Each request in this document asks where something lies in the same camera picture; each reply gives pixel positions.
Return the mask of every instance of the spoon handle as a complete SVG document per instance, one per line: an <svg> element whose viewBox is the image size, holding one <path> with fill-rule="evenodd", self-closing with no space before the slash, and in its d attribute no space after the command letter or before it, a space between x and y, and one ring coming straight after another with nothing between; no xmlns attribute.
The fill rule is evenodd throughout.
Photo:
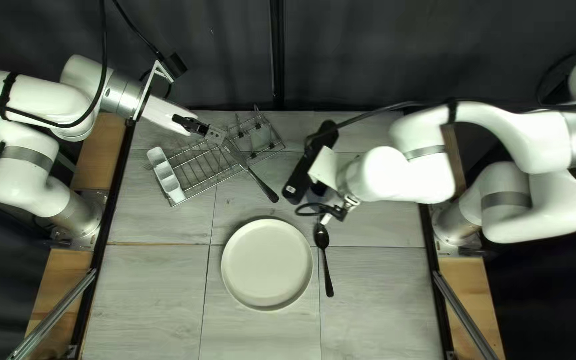
<svg viewBox="0 0 576 360"><path fill-rule="evenodd" d="M321 250L324 253L324 282L326 283L326 296L332 297L335 291L332 289L332 281L330 280L330 273L328 272L328 260L326 260L326 250Z"/></svg>

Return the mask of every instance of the metal dish rack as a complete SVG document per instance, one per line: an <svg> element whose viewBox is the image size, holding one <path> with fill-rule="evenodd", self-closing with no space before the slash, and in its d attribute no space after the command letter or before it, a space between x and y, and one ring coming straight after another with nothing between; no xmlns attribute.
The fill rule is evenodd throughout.
<svg viewBox="0 0 576 360"><path fill-rule="evenodd" d="M252 118L239 122L237 117L238 125L226 128L226 138L245 155L249 165L285 149L281 137L257 105L254 112ZM179 205L243 170L221 146L204 139L183 145L181 150L173 151L166 158L186 194L185 200L176 204L168 199L171 206Z"/></svg>

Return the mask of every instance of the black cable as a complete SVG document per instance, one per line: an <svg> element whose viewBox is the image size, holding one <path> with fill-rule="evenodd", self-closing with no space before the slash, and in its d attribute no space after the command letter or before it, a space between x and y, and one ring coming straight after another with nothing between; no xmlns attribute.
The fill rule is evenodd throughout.
<svg viewBox="0 0 576 360"><path fill-rule="evenodd" d="M128 15L124 12L124 9L121 7L121 5L119 5L117 0L113 0L113 4L115 4L115 7L119 11L119 14L121 14L121 16L124 18L124 21L126 21L126 24L128 24L128 27L132 30L132 32L135 33L141 39L141 41L146 43L150 51L152 51L155 54L155 56L157 57L157 59L159 59L159 61L164 61L164 55L162 55L162 53L155 45L153 45L153 43L149 42L148 39L146 39L146 37L144 37L143 34L141 34L139 29L137 29L137 27L132 23L130 18L128 18Z"/></svg>
<svg viewBox="0 0 576 360"><path fill-rule="evenodd" d="M325 130L324 132L308 135L308 136L306 136L306 139L305 139L304 148L307 149L310 146L310 143L313 140L315 140L316 138L320 138L324 135L328 135L334 131L341 129L342 127L346 127L348 125L356 123L357 121L366 119L366 118L374 116L374 115L378 115L380 113L385 113L385 112L393 111L393 110L400 110L400 109L404 109L404 108L411 108L411 107L415 107L415 106L416 107L438 106L441 104L446 104L446 103L451 102L451 101L452 102L459 102L459 101L482 102L485 104L496 106L498 108L501 108L503 110L506 110L506 111L512 112L512 113L524 113L524 112L534 111L534 110L558 110L558 111L576 110L576 104L556 104L556 105L535 106L532 104L526 104L526 103L521 103L521 102L503 102L503 101L498 101L498 100L494 100L494 99L487 99L487 98L483 98L483 97L462 97L462 98L457 98L457 99L452 98L452 99L448 99L448 100L444 100L444 101L402 101L402 102L398 102L396 104L391 104L391 105L384 106L384 107L379 108L379 109L368 111L368 112L363 113L363 114L359 114L356 117L353 117L353 118L350 118L350 119L345 120L343 122L340 122L339 124Z"/></svg>
<svg viewBox="0 0 576 360"><path fill-rule="evenodd" d="M101 55L101 77L99 79L99 86L97 87L97 93L95 93L94 98L92 99L92 101L90 102L90 105L88 107L88 109L84 112L84 114L82 116L80 116L80 118L76 119L75 121L69 123L69 124L60 124L58 122L54 122L54 121L50 121L50 120L46 120L43 119L41 117L38 117L36 115L27 113L25 111L21 111L21 110L17 110L14 108L9 108L9 107L5 107L6 111L9 111L11 113L15 113L21 116L25 116L27 118L33 119L35 121L39 121L41 123L44 123L46 125L50 125L53 127L59 127L61 129L67 129L69 127L75 127L79 124L81 124L90 114L91 112L95 109L95 106L97 105L97 102L99 101L99 98L101 96L101 92L104 89L104 85L106 84L106 71L108 69L108 54L106 51L106 5L104 4L104 0L99 0L99 13L101 16L101 48L102 48L102 55Z"/></svg>
<svg viewBox="0 0 576 360"><path fill-rule="evenodd" d="M398 110L398 109L402 109L402 108L407 108L407 107L411 107L411 106L436 106L443 103L443 101L441 102L431 102L431 101L403 101L403 102L398 102L396 104L391 104L388 106L384 106L382 108L379 109L375 109L372 111L368 111L367 113L363 113L363 114L359 114L356 117L350 118L348 120L345 120L343 122L340 122L339 124L328 128L325 131L322 131L320 133L316 133L316 134L311 134L306 136L305 139L305 147L308 148L310 146L310 143L315 140L316 138L320 138L322 136L334 133L335 131L341 129L342 127L351 125L356 123L357 121L366 119L368 117L374 116L374 115L379 115L380 113L386 113L388 111L393 111L393 110Z"/></svg>
<svg viewBox="0 0 576 360"><path fill-rule="evenodd" d="M303 209L303 208L309 208L311 206L316 206L319 209L322 209L322 211L316 211L316 212L311 212L311 213L300 213L299 210ZM325 214L332 214L334 212L337 212L337 210L330 205L326 205L326 204L322 204L320 202L308 202L306 204L302 204L297 206L297 208L294 210L295 215L297 215L298 217L316 217L319 215L325 215Z"/></svg>

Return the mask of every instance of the wooden platform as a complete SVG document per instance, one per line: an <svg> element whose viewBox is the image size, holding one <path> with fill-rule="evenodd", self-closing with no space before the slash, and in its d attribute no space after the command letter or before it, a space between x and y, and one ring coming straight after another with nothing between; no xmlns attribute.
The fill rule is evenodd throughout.
<svg viewBox="0 0 576 360"><path fill-rule="evenodd" d="M497 356L501 360L505 359L483 259L439 258L439 268ZM457 358L459 360L482 359L479 350L448 303L446 303L446 308L448 308L452 344Z"/></svg>
<svg viewBox="0 0 576 360"><path fill-rule="evenodd" d="M92 134L85 139L70 185L73 190L109 190L117 156L124 138L124 119L101 113ZM90 267L92 252L52 249L44 269L33 313L28 322L28 335L59 300L72 289ZM80 299L70 305L66 314L37 347L29 359L51 359L66 353L77 319Z"/></svg>

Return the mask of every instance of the metal rail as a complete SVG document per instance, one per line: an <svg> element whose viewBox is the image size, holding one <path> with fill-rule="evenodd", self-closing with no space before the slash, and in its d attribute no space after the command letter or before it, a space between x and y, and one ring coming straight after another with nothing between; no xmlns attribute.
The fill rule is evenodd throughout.
<svg viewBox="0 0 576 360"><path fill-rule="evenodd" d="M66 295L55 305L50 313L37 324L37 326L28 334L28 336L16 347L6 360L23 360L36 349L42 340L50 333L50 330L57 324L59 319L68 309L75 299L80 296L82 292L90 285L92 280L97 275L97 269L90 269L86 276L75 285L73 289L68 291Z"/></svg>

